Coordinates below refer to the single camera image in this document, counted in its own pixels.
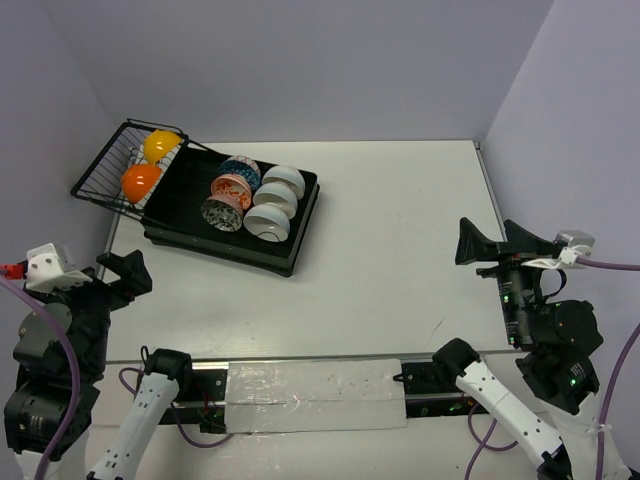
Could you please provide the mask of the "orange floral bowl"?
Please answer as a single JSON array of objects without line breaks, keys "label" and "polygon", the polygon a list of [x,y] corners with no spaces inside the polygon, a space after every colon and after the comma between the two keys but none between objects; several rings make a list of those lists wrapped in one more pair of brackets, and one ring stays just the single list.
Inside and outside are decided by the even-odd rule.
[{"label": "orange floral bowl", "polygon": [[211,183],[211,193],[234,197],[244,210],[248,210],[252,205],[252,189],[239,174],[222,174],[215,178]]}]

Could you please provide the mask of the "blue patterned bowl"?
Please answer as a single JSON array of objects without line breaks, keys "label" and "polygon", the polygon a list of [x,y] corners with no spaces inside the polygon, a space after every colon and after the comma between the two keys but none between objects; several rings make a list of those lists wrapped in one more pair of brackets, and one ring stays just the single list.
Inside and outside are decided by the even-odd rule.
[{"label": "blue patterned bowl", "polygon": [[236,174],[242,176],[253,192],[261,186],[261,170],[258,164],[247,156],[230,156],[221,163],[219,171],[221,174]]}]

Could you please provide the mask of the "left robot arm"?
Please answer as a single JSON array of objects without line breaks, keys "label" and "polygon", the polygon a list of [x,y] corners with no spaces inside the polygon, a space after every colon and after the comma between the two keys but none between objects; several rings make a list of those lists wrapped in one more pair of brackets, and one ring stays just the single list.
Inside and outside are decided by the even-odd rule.
[{"label": "left robot arm", "polygon": [[152,290],[141,251],[104,253],[93,268],[75,268],[56,244],[1,267],[1,284],[31,311],[13,350],[16,387],[4,407],[8,447],[25,479],[133,479],[165,411],[195,386],[189,354],[157,349],[143,359],[133,404],[115,441],[85,465],[92,410],[104,377],[111,315]]}]

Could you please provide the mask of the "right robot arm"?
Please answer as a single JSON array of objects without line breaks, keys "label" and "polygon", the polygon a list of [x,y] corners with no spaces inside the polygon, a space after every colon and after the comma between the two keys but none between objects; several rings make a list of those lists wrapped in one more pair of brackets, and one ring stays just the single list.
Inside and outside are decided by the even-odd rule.
[{"label": "right robot arm", "polygon": [[533,413],[459,338],[433,356],[437,385],[481,404],[523,448],[540,479],[638,478],[606,426],[611,395],[601,390],[590,360],[604,342],[592,304],[554,301],[540,286],[543,271],[564,273],[589,257],[594,238],[565,230],[544,240],[511,220],[504,230],[504,241],[492,241],[461,218],[455,262],[480,262],[477,275],[496,280],[508,343],[526,354],[516,365],[553,422]]}]

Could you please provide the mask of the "black drainer tray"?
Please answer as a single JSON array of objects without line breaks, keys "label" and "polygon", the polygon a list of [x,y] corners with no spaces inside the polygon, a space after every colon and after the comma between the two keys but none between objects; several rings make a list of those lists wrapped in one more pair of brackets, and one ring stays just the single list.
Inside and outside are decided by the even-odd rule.
[{"label": "black drainer tray", "polygon": [[211,195],[210,185],[229,156],[198,142],[189,141],[155,186],[140,220],[144,236],[156,245],[189,250],[290,277],[303,243],[320,186],[318,176],[301,172],[305,195],[291,221],[287,240],[261,240],[244,227],[220,231],[206,222],[201,206]]}]

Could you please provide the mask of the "white taped sheet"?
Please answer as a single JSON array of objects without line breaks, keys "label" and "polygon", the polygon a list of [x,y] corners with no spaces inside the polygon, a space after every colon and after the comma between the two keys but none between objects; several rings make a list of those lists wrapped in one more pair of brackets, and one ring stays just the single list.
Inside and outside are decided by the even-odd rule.
[{"label": "white taped sheet", "polygon": [[225,391],[229,433],[401,429],[398,360],[232,363]]}]

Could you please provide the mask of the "black mounting rail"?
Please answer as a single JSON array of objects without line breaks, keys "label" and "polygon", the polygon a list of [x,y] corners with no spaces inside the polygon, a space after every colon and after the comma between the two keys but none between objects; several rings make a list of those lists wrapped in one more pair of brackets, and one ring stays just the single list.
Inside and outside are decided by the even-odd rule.
[{"label": "black mounting rail", "polygon": [[[430,362],[403,362],[394,380],[403,385],[408,418],[461,416],[486,410],[470,395],[451,384],[440,383]],[[177,405],[163,414],[162,425],[195,425],[207,434],[226,432],[228,390],[226,367],[193,367],[189,389]]]}]

